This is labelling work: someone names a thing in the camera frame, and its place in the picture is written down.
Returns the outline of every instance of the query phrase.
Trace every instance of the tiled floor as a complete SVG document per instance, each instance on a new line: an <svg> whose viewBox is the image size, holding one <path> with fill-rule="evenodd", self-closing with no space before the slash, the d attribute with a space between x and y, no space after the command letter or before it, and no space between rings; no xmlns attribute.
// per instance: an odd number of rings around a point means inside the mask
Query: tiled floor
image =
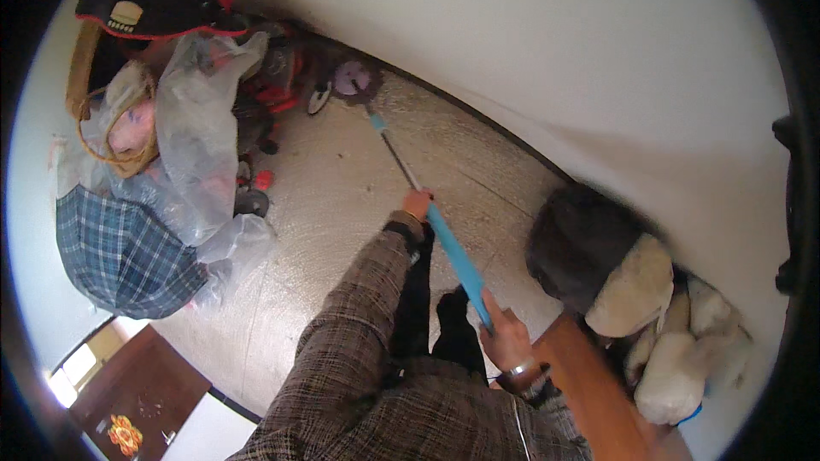
<svg viewBox="0 0 820 461"><path fill-rule="evenodd" d="M538 338L562 306L527 274L524 245L561 180L492 128L392 73L373 106L416 176L436 191L498 302ZM267 219L278 249L219 310L182 309L153 323L216 388L260 415L293 365L302 329L407 188L360 106L331 99L314 117L289 111L278 137L280 153L258 163L275 172ZM438 246L430 277L432 345L438 298L457 284ZM469 317L478 323L472 308ZM497 374L487 364L487 374Z"/></svg>

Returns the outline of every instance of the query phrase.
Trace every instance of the jacket sleeve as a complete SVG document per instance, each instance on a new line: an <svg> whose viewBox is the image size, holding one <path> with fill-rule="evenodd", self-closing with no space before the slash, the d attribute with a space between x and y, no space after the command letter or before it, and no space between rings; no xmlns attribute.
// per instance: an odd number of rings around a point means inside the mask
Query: jacket sleeve
<svg viewBox="0 0 820 461"><path fill-rule="evenodd" d="M397 210L389 221L421 240L422 225L411 214ZM381 231L364 246L302 333L293 369L265 419L268 431L329 412L345 415L346 407L379 390L409 266L401 233Z"/></svg>

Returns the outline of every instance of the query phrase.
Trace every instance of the black pants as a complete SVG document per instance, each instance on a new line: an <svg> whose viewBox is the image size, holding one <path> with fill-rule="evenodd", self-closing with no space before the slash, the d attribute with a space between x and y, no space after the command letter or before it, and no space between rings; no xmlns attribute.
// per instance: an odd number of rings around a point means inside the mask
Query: black pants
<svg viewBox="0 0 820 461"><path fill-rule="evenodd" d="M390 337L389 351L395 359L432 356L454 362L477 372L487 381L484 357L476 330L466 320L467 296L460 286L442 296L436 305L441 323L441 336L427 352L430 342L430 259L436 235L424 223L425 240L419 247L419 260L407 272L395 315L395 331Z"/></svg>

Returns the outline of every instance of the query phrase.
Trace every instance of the hand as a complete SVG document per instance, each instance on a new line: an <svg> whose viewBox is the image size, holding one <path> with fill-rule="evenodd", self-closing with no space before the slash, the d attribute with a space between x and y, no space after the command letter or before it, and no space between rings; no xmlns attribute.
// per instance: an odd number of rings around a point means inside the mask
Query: hand
<svg viewBox="0 0 820 461"><path fill-rule="evenodd" d="M433 191L430 189L414 190L410 189L404 196L402 210L412 215L419 221L424 221L427 217L427 209L430 201L433 200Z"/></svg>
<svg viewBox="0 0 820 461"><path fill-rule="evenodd" d="M506 373L534 358L527 326L518 320L509 308L501 310L487 289L481 291L481 299L487 307L489 319L495 329L495 334L490 336L486 327L480 328L479 338L489 361L493 362L498 370Z"/></svg>

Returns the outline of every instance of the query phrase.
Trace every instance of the blue mop handle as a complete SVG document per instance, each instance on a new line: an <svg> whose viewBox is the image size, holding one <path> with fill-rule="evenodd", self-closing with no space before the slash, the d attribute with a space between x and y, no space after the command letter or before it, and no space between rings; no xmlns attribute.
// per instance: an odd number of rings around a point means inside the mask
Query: blue mop handle
<svg viewBox="0 0 820 461"><path fill-rule="evenodd" d="M387 138L387 123L384 122L384 119L382 119L380 115L373 112L369 106L367 107L367 114L370 116L371 125L375 128L375 131L381 134L384 144L387 146L390 154L393 155L396 164L398 164L398 167L402 170L407 182L416 190L422 189L421 184L419 184L416 177L413 176L413 173L405 165L404 161L399 159L398 154L393 149L393 145L390 144L390 139ZM462 248L462 245L458 243L456 236L453 235L450 227L447 226L445 218L433 202L430 202L430 207L427 208L427 221L430 222L430 226L432 226L433 231L436 232L436 236L438 236L439 242L441 242L441 247L444 248L450 265L452 265L456 271L456 276L464 287L466 296L470 298L470 302L476 307L481 322L484 323L491 335L494 334L493 323L489 319L487 307L481 299L481 289L484 288L484 278L478 273L476 266L472 264L470 257L466 255L466 251Z"/></svg>
<svg viewBox="0 0 820 461"><path fill-rule="evenodd" d="M432 226L433 231L436 232L436 236L438 236L439 242L441 242L441 247L444 248L447 258L450 260L450 264L456 271L458 281L462 283L467 297L470 298L472 305L476 307L481 322L484 323L487 329L490 330L490 333L492 333L493 323L489 320L487 307L481 299L481 289L484 288L484 278L478 273L476 266L470 261L470 258L466 255L466 251L447 226L445 218L442 217L435 203L430 202L430 207L427 208L427 221L430 222L430 226Z"/></svg>

